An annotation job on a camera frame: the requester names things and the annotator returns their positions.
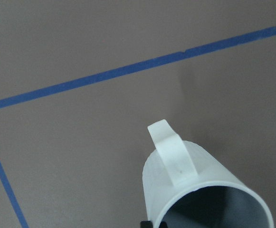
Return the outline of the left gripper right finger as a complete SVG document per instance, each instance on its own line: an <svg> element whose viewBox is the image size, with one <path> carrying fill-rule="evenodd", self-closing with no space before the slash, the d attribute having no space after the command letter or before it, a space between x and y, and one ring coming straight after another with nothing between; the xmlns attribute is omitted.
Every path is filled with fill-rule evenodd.
<svg viewBox="0 0 276 228"><path fill-rule="evenodd" d="M160 228L167 228L167 224L165 222L160 223Z"/></svg>

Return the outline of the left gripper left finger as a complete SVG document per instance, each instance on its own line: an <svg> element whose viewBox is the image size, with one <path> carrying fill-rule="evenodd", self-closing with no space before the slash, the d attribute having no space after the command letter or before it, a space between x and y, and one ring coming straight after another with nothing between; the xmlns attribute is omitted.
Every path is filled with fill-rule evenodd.
<svg viewBox="0 0 276 228"><path fill-rule="evenodd" d="M140 228L152 228L152 222L151 221L141 221L140 222Z"/></svg>

